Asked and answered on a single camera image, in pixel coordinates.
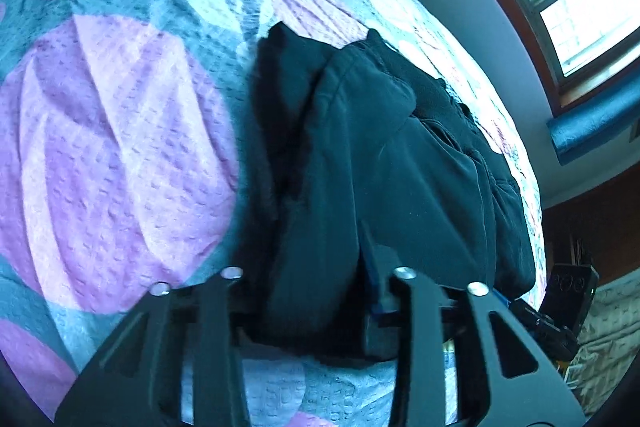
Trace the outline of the floral quilted bedspread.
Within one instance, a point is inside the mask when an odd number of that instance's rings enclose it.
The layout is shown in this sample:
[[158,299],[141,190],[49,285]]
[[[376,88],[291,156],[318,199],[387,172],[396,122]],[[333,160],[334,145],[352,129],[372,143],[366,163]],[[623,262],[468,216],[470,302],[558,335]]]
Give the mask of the floral quilted bedspread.
[[471,109],[524,204],[539,307],[538,184],[498,94],[419,0],[1,0],[1,365],[51,419],[158,281],[196,283],[269,194],[247,101],[276,23],[344,46],[377,30]]

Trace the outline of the blue curtain right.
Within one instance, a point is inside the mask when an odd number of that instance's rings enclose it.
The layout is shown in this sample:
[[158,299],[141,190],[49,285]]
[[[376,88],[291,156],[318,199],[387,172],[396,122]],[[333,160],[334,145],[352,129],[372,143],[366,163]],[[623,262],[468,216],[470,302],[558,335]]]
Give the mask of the blue curtain right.
[[548,121],[561,166],[608,143],[639,119],[639,75],[631,75]]

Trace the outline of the dark wooden cabinet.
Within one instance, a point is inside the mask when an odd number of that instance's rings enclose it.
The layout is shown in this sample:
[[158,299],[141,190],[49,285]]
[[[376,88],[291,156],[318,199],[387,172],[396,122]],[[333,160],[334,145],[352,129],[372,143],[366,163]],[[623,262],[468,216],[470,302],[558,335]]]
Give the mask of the dark wooden cabinet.
[[639,268],[639,166],[542,213],[549,268],[593,265],[602,284]]

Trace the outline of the black bomber jacket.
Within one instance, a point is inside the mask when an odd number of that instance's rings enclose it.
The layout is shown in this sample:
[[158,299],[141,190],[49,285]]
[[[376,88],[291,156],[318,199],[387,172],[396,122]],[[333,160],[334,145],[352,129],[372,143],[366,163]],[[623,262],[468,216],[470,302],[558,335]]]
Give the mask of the black bomber jacket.
[[376,31],[334,48],[274,25],[252,101],[273,207],[253,274],[258,343],[361,357],[361,239],[440,285],[515,299],[536,269],[506,158],[446,84]]

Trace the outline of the patterned grey cloth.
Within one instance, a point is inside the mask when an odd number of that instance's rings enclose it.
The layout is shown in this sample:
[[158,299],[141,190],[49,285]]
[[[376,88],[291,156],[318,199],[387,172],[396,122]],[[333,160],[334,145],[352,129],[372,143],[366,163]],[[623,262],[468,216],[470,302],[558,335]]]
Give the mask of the patterned grey cloth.
[[579,350],[565,373],[585,414],[602,407],[639,351],[640,281],[634,270],[600,286],[578,336]]

